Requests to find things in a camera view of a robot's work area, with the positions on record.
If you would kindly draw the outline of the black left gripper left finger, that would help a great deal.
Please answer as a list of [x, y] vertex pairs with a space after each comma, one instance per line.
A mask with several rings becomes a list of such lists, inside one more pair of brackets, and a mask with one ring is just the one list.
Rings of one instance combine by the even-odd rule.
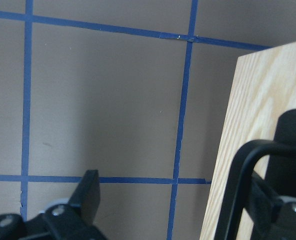
[[93, 225], [100, 204], [97, 170], [87, 170], [67, 203], [48, 208], [42, 219], [52, 240], [100, 240]]

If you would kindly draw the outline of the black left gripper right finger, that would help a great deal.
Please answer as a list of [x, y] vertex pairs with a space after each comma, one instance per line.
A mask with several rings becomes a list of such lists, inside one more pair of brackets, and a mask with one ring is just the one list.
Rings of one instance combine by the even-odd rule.
[[252, 240], [296, 240], [296, 197], [277, 194], [255, 172], [247, 213], [253, 222]]

